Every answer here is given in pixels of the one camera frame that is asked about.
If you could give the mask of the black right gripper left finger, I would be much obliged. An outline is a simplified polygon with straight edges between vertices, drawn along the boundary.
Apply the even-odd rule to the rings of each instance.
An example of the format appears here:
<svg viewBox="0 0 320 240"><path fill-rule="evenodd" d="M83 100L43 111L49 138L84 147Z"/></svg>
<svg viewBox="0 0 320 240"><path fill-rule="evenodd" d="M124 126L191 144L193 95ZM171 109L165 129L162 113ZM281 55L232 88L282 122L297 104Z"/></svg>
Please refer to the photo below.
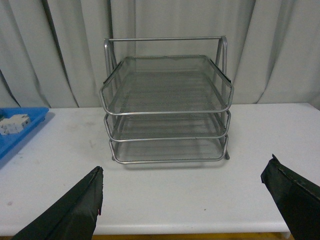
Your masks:
<svg viewBox="0 0 320 240"><path fill-rule="evenodd" d="M96 166L13 240L90 240L103 205L103 168Z"/></svg>

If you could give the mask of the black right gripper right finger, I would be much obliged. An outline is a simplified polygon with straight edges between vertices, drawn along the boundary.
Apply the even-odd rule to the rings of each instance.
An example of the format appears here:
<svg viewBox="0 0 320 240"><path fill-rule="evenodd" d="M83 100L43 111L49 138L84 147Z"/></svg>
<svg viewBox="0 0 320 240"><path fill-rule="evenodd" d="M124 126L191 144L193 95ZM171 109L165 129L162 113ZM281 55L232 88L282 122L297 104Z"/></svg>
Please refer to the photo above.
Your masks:
<svg viewBox="0 0 320 240"><path fill-rule="evenodd" d="M272 155L260 178L293 238L318 240L320 187L281 164L275 155Z"/></svg>

